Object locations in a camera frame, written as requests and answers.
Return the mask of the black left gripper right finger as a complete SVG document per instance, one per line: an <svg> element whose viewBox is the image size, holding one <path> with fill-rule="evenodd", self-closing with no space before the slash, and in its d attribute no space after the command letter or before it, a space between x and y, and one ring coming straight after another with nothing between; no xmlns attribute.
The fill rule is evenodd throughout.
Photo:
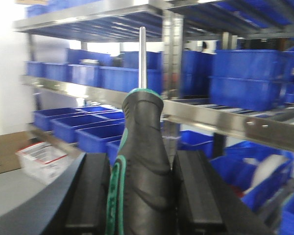
<svg viewBox="0 0 294 235"><path fill-rule="evenodd" d="M214 198L200 153L178 150L173 176L180 235L217 235L225 225Z"/></svg>

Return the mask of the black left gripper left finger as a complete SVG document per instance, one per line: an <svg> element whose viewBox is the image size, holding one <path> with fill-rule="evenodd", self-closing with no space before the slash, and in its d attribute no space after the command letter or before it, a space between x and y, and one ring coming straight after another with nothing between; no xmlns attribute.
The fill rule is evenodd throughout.
<svg viewBox="0 0 294 235"><path fill-rule="evenodd" d="M64 226L66 235L103 235L110 163L105 153L88 153Z"/></svg>

